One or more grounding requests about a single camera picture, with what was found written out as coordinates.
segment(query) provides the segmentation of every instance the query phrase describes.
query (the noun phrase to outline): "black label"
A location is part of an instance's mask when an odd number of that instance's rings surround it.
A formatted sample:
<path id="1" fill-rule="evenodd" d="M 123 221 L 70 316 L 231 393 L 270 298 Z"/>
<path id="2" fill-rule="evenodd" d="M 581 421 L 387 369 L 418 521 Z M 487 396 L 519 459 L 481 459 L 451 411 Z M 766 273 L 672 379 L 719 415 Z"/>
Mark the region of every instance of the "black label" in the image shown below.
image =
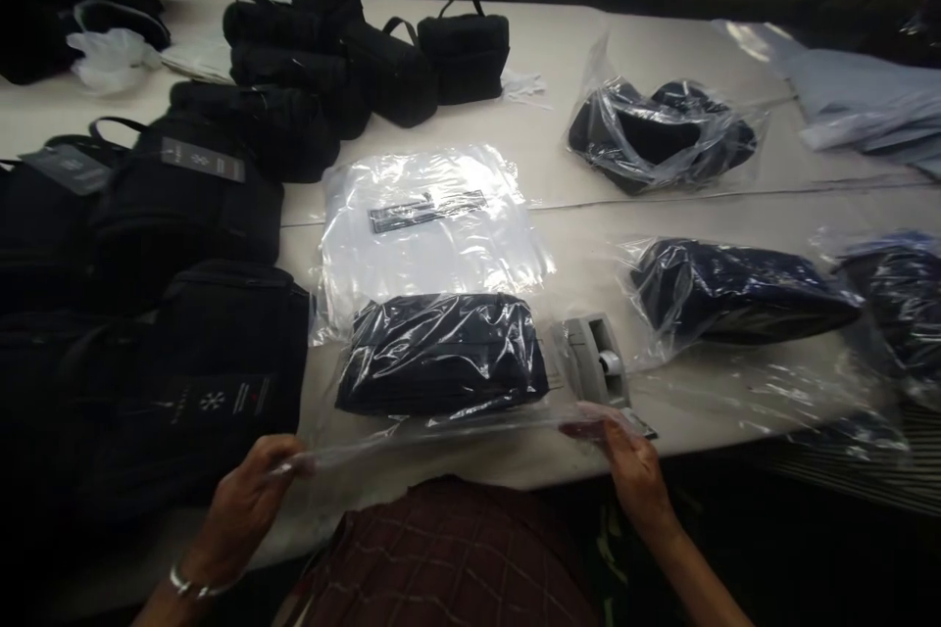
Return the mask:
<path id="1" fill-rule="evenodd" d="M 177 377 L 164 397 L 173 405 L 170 426 L 216 425 L 260 416 L 268 408 L 274 382 L 273 374 Z"/>
<path id="2" fill-rule="evenodd" d="M 465 191 L 455 196 L 446 196 L 438 201 L 431 194 L 424 194 L 424 201 L 390 206 L 389 208 L 370 211 L 372 232 L 383 233 L 401 230 L 412 225 L 419 225 L 439 218 L 457 216 L 486 208 L 487 200 L 482 191 Z"/>
<path id="3" fill-rule="evenodd" d="M 205 147 L 197 147 L 172 137 L 164 137 L 161 157 L 164 164 L 202 171 L 219 178 L 245 183 L 245 163 L 242 160 Z"/>
<path id="4" fill-rule="evenodd" d="M 22 155 L 20 160 L 78 196 L 101 191 L 111 174 L 103 164 L 67 144 Z"/>

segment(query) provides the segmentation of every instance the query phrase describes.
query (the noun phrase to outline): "white plastic bag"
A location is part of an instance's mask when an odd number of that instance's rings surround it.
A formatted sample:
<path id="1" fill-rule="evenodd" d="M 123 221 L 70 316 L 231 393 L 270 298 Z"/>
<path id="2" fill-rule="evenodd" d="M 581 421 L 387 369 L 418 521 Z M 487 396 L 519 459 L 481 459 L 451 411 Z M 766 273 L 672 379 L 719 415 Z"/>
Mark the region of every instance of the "white plastic bag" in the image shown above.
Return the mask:
<path id="1" fill-rule="evenodd" d="M 112 95 L 143 82 L 148 70 L 160 67 L 160 54 L 137 32 L 116 27 L 105 33 L 76 32 L 66 37 L 84 58 L 72 64 L 72 71 L 89 92 Z"/>

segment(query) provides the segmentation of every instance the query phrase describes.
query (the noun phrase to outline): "clear plastic bag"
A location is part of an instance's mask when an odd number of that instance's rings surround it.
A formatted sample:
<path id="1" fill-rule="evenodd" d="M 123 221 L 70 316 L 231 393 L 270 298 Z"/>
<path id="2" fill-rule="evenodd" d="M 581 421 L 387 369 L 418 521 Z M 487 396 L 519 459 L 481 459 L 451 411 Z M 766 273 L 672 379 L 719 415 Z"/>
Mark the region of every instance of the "clear plastic bag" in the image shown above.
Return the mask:
<path id="1" fill-rule="evenodd" d="M 866 302 L 847 343 L 913 401 L 941 411 L 941 241 L 822 230 L 814 239 L 833 274 Z"/>
<path id="2" fill-rule="evenodd" d="M 106 96 L 139 85 L 160 67 L 160 54 L 135 31 L 117 27 L 107 32 L 77 32 L 66 43 L 85 56 L 72 70 L 89 92 Z"/>
<path id="3" fill-rule="evenodd" d="M 859 296 L 799 255 L 637 236 L 614 257 L 642 323 L 628 369 L 662 364 L 701 340 L 762 346 L 819 336 L 862 312 Z"/>
<path id="4" fill-rule="evenodd" d="M 754 179 L 766 111 L 732 107 L 685 79 L 647 98 L 615 72 L 607 43 L 606 34 L 589 53 L 566 137 L 573 152 L 631 196 L 720 180 L 734 192 Z"/>
<path id="5" fill-rule="evenodd" d="M 553 270 L 492 147 L 382 155 L 328 169 L 319 341 L 347 341 L 395 297 L 538 290 Z"/>
<path id="6" fill-rule="evenodd" d="M 911 457 L 893 395 L 830 333 L 733 351 L 703 344 L 631 377 L 632 394 L 727 420 L 750 433 L 905 464 Z"/>

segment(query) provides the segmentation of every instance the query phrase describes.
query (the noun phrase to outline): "bag strap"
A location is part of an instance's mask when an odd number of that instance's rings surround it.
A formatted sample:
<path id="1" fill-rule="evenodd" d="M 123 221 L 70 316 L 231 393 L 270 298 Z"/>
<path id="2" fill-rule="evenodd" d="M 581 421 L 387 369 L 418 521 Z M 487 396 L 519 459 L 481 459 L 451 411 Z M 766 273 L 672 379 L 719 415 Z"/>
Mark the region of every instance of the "bag strap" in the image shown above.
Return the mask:
<path id="1" fill-rule="evenodd" d="M 102 137 L 101 132 L 98 131 L 98 123 L 101 121 L 116 122 L 117 124 L 124 125 L 124 127 L 130 127 L 132 130 L 136 130 L 137 132 L 143 132 L 145 129 L 147 129 L 147 125 L 141 124 L 137 121 L 129 120 L 128 118 L 112 118 L 110 116 L 99 118 L 88 126 L 88 133 L 96 140 L 101 140 L 102 142 L 107 142 L 108 140 Z"/>
<path id="2" fill-rule="evenodd" d="M 402 18 L 391 18 L 391 19 L 385 24 L 385 27 L 382 28 L 382 31 L 385 32 L 386 34 L 391 34 L 391 33 L 392 33 L 392 30 L 395 29 L 399 24 L 404 24 L 404 25 L 405 25 L 405 29 L 407 29 L 407 30 L 409 31 L 409 36 L 412 37 L 412 43 L 415 44 L 415 46 L 418 46 L 418 45 L 419 45 L 419 38 L 418 38 L 418 36 L 415 34 L 415 28 L 412 26 L 411 23 L 407 23 L 407 22 L 406 22 L 405 20 L 403 20 Z"/>
<path id="3" fill-rule="evenodd" d="M 453 3 L 454 1 L 455 0 L 448 0 L 447 4 L 443 8 L 441 8 L 441 12 L 438 13 L 438 20 L 444 17 L 444 11 L 447 10 L 449 7 L 451 7 L 451 3 Z M 477 10 L 477 14 L 480 15 L 481 17 L 486 17 L 483 14 L 483 8 L 480 7 L 480 0 L 470 0 L 470 1 L 473 3 L 473 8 Z"/>

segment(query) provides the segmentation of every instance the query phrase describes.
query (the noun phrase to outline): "white table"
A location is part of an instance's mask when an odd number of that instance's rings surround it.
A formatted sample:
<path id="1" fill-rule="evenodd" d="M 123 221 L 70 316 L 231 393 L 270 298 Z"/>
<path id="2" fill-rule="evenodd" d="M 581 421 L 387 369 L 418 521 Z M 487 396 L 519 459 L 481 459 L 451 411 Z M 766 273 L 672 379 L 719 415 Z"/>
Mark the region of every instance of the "white table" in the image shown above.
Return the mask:
<path id="1" fill-rule="evenodd" d="M 221 34 L 221 17 L 231 0 L 164 0 L 165 21 L 174 41 Z M 432 0 L 364 0 L 367 20 L 382 25 L 391 16 L 416 23 L 436 14 Z M 852 153 L 819 155 L 800 142 L 802 118 L 789 89 L 770 71 L 715 33 L 708 23 L 632 16 L 611 16 L 597 10 L 552 5 L 490 3 L 489 12 L 507 16 L 512 51 L 508 66 L 517 72 L 540 72 L 549 89 L 543 111 L 508 102 L 442 108 L 430 121 L 411 130 L 373 116 L 362 138 L 344 143 L 340 163 L 386 152 L 417 152 L 436 145 L 487 142 L 519 169 L 532 220 L 558 266 L 547 284 L 554 313 L 604 311 L 622 348 L 632 340 L 627 302 L 606 259 L 610 243 L 631 234 L 693 236 L 745 245 L 761 245 L 809 254 L 808 239 L 822 225 L 854 231 L 895 227 L 929 228 L 941 206 L 941 194 L 915 172 L 884 165 Z M 656 193 L 629 199 L 610 181 L 567 152 L 563 135 L 589 48 L 610 32 L 609 52 L 617 71 L 644 92 L 673 78 L 692 78 L 742 103 L 771 106 L 764 150 L 754 180 L 736 184 L 744 194 L 723 195 L 721 187 L 690 199 Z M 84 96 L 77 79 L 64 74 L 41 83 L 0 86 L 0 125 L 7 157 L 33 151 L 53 134 L 84 132 L 100 116 L 114 115 L 148 122 L 168 105 L 170 86 L 181 77 L 155 73 L 147 84 L 119 99 Z M 106 134 L 129 143 L 128 132 L 108 128 Z M 317 283 L 317 247 L 322 236 L 323 194 L 319 184 L 287 187 L 282 214 L 279 265 L 308 287 Z M 843 379 L 832 360 L 843 352 L 837 334 L 776 346 L 773 361 L 801 365 L 821 380 Z M 764 360 L 757 352 L 755 359 Z M 323 414 L 339 349 L 310 350 L 302 398 L 299 434 L 310 436 L 316 414 Z M 746 397 L 749 380 L 735 376 L 727 363 L 706 364 L 695 356 L 665 368 L 663 377 L 680 383 L 690 379 L 703 389 L 730 398 Z M 873 405 L 887 402 L 884 391 L 860 392 Z M 661 434 L 662 455 L 701 451 L 754 440 L 763 432 L 742 424 L 722 410 L 689 408 L 685 398 L 649 384 L 631 389 L 640 415 Z M 798 424 L 786 405 L 782 417 L 768 419 L 768 431 L 785 433 Z M 821 421 L 847 413 L 835 399 L 821 401 Z M 331 412 L 330 433 L 347 437 L 351 417 Z M 266 565 L 303 554 L 329 535 L 347 508 L 393 499 L 409 485 L 446 472 L 481 482 L 533 488 L 604 472 L 602 457 L 555 431 L 500 434 L 487 439 L 442 443 L 433 453 L 414 447 L 380 457 L 351 461 L 326 471 L 313 482 L 298 483 L 277 524 L 253 562 Z M 163 576 L 183 550 L 202 519 L 199 511 L 169 514 L 151 545 L 139 555 L 122 555 L 87 571 L 58 597 L 55 611 L 78 615 L 139 600 Z"/>

